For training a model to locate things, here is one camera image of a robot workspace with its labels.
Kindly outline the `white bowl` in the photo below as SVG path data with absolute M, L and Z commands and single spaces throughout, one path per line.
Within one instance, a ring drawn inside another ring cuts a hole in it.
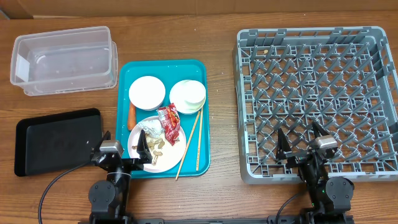
M 199 81 L 182 80 L 172 87 L 169 100 L 175 105 L 178 112 L 193 114 L 205 104 L 206 88 Z

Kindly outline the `orange carrot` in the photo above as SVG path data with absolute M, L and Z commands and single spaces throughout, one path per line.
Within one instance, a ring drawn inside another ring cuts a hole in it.
M 129 112 L 127 116 L 127 129 L 132 131 L 136 125 L 136 107 L 130 103 Z

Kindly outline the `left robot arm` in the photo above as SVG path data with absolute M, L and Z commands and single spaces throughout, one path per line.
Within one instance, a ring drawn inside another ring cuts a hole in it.
M 143 170 L 152 162 L 145 131 L 139 133 L 138 158 L 123 158 L 124 149 L 118 140 L 112 140 L 106 132 L 92 149 L 91 163 L 107 172 L 106 180 L 97 181 L 89 190 L 91 203 L 90 223 L 137 223 L 126 211 L 131 172 Z

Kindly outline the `red snack wrapper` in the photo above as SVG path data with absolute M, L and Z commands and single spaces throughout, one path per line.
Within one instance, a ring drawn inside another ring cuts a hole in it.
M 173 146 L 179 137 L 180 117 L 173 103 L 157 110 L 166 140 Z

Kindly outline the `foil ball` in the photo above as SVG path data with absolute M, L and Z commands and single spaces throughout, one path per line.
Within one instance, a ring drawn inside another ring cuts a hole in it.
M 157 138 L 162 133 L 162 125 L 158 119 L 140 121 L 137 125 L 152 138 Z

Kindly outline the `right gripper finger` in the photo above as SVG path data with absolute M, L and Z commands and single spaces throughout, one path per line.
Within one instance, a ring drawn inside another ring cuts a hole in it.
M 323 129 L 323 127 L 320 124 L 318 124 L 316 121 L 312 122 L 312 130 L 313 130 L 313 134 L 314 134 L 315 138 L 318 138 L 321 136 L 327 136 L 330 134 L 328 131 Z
M 276 159 L 278 161 L 284 160 L 291 156 L 292 150 L 289 142 L 281 128 L 278 129 L 277 152 Z

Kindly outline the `white round plate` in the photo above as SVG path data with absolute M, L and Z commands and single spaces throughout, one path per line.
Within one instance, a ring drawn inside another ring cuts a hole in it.
M 146 119 L 143 119 L 143 121 L 153 120 L 153 119 L 159 120 L 159 117 L 151 116 Z M 130 158 L 139 158 L 139 154 L 136 152 L 136 149 L 141 130 L 142 128 L 136 125 L 133 128 L 133 130 L 130 132 L 127 141 L 128 154 Z M 179 137 L 173 146 L 166 140 L 165 132 L 163 129 L 161 135 L 157 138 L 162 138 L 165 142 L 165 146 L 162 148 L 163 155 L 158 158 L 157 164 L 155 166 L 153 166 L 152 163 L 144 164 L 144 171 L 146 172 L 162 173 L 169 171 L 171 168 L 174 168 L 181 161 L 183 153 L 185 151 L 187 139 L 185 136 L 185 132 L 182 128 L 180 128 Z

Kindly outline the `peanuts pile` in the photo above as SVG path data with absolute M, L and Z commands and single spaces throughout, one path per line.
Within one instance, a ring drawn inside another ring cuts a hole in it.
M 147 145 L 152 155 L 152 165 L 157 164 L 157 160 L 163 155 L 162 148 L 165 146 L 165 142 L 162 138 L 146 137 Z

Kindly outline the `pink bowl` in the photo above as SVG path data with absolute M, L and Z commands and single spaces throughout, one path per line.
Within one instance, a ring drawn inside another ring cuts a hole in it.
M 152 111 L 163 103 L 165 85 L 156 77 L 143 76 L 131 84 L 128 96 L 136 108 Z

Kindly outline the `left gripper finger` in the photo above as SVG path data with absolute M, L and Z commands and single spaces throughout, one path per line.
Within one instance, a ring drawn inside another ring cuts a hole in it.
M 101 140 L 98 142 L 98 144 L 93 148 L 93 152 L 98 152 L 100 150 L 100 146 L 102 145 L 102 143 L 110 139 L 111 139 L 111 133 L 109 131 L 106 131 Z
M 139 160 L 143 164 L 152 163 L 152 154 L 150 153 L 146 140 L 146 133 L 143 129 L 140 131 L 136 152 L 139 154 Z

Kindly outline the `teal serving tray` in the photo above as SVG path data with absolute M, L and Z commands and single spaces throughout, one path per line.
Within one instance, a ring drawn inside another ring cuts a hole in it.
M 127 141 L 130 132 L 127 129 L 127 116 L 129 112 L 129 88 L 131 84 L 143 76 L 153 76 L 160 79 L 165 85 L 166 96 L 163 106 L 170 103 L 169 93 L 171 88 L 182 80 L 196 80 L 207 87 L 205 65 L 194 59 L 185 60 L 153 60 L 136 61 L 125 64 L 119 72 L 118 90 L 118 110 L 116 115 L 116 134 L 115 138 L 121 142 L 124 148 L 123 158 L 128 158 Z M 196 171 L 198 132 L 200 120 L 197 122 L 195 132 L 189 145 L 182 170 L 181 177 L 199 176 L 204 174 L 210 167 L 210 122 L 209 122 L 209 103 L 203 106 L 203 124 L 201 135 L 201 154 L 199 170 Z

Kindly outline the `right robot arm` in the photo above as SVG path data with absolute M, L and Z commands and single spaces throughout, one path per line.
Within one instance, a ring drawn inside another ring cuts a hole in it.
M 338 148 L 336 139 L 317 122 L 312 123 L 315 140 L 310 149 L 293 152 L 282 129 L 278 130 L 277 160 L 285 160 L 287 168 L 297 168 L 312 202 L 297 216 L 282 216 L 286 205 L 297 198 L 289 198 L 278 210 L 276 223 L 353 223 L 346 215 L 351 210 L 354 183 L 344 177 L 329 177 L 324 163 L 332 158 Z

